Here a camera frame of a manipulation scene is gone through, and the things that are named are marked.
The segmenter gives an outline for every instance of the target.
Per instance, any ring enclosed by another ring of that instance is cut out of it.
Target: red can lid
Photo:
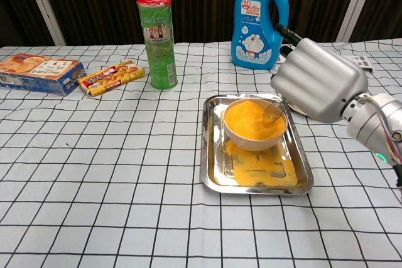
[[[137,5],[143,6],[169,6],[171,0],[137,0]]]

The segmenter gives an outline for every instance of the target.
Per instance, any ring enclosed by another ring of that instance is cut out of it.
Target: bowl
[[[229,136],[229,138],[231,139],[231,141],[237,145],[238,147],[241,147],[244,150],[247,151],[263,151],[266,149],[269,149],[270,147],[274,146],[282,137],[283,133],[286,132],[286,128],[288,127],[288,119],[285,118],[285,126],[283,128],[283,132],[281,132],[280,134],[276,135],[276,136],[272,136],[270,138],[267,139],[263,139],[263,140],[256,140],[256,139],[249,139],[249,138],[245,138],[242,137],[238,134],[236,134],[235,132],[233,132],[231,130],[231,128],[229,128],[229,126],[226,124],[226,112],[233,106],[236,106],[238,104],[240,104],[241,102],[244,102],[246,100],[252,100],[253,102],[259,104],[262,108],[267,108],[271,102],[268,102],[267,100],[262,100],[262,99],[241,99],[241,100],[235,100],[234,102],[232,102],[229,106],[227,106],[225,112],[224,112],[224,130],[226,132],[226,134]]]

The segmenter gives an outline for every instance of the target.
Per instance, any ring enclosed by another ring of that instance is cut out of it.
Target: green snack can
[[[170,89],[177,85],[171,0],[137,0],[152,86]]]

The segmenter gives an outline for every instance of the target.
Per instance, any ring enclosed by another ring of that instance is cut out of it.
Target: metal tray
[[[222,114],[227,106],[235,100],[255,98],[281,101],[278,96],[271,94],[216,95],[205,101],[202,121],[200,179],[209,188],[221,193],[301,195],[308,192],[313,186],[313,174],[303,150],[302,143],[297,134],[295,124],[291,118],[288,106],[285,106],[288,128],[279,143],[269,149],[270,154],[272,154],[273,157],[270,164],[271,166],[279,167],[279,170],[276,169],[276,171],[273,171],[271,168],[258,170],[254,169],[254,167],[250,170],[244,170],[248,173],[265,173],[264,175],[269,173],[269,178],[265,179],[272,179],[273,183],[278,180],[277,182],[282,182],[282,185],[278,183],[266,185],[261,181],[251,185],[245,185],[244,183],[239,184],[239,182],[244,182],[243,180],[238,181],[240,179],[239,177],[236,179],[234,166],[236,166],[236,168],[239,167],[239,163],[244,166],[244,161],[238,159],[236,154],[233,156],[227,152],[227,150],[230,150],[227,148],[227,143],[230,139],[227,137],[223,128]],[[259,153],[256,153],[255,156],[257,161],[259,161]],[[270,158],[267,157],[265,163],[269,162],[269,160]],[[294,169],[286,170],[285,166],[292,166]],[[288,181],[287,184],[284,185],[284,182],[286,182],[285,179],[281,180],[279,178],[286,177],[291,179],[291,181]]]

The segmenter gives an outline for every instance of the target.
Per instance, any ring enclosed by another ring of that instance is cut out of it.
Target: detergent bottle
[[[279,11],[279,23],[287,26],[288,0],[236,0],[232,61],[252,69],[270,69],[279,57],[282,36],[274,30],[269,17],[269,2],[274,1]]]

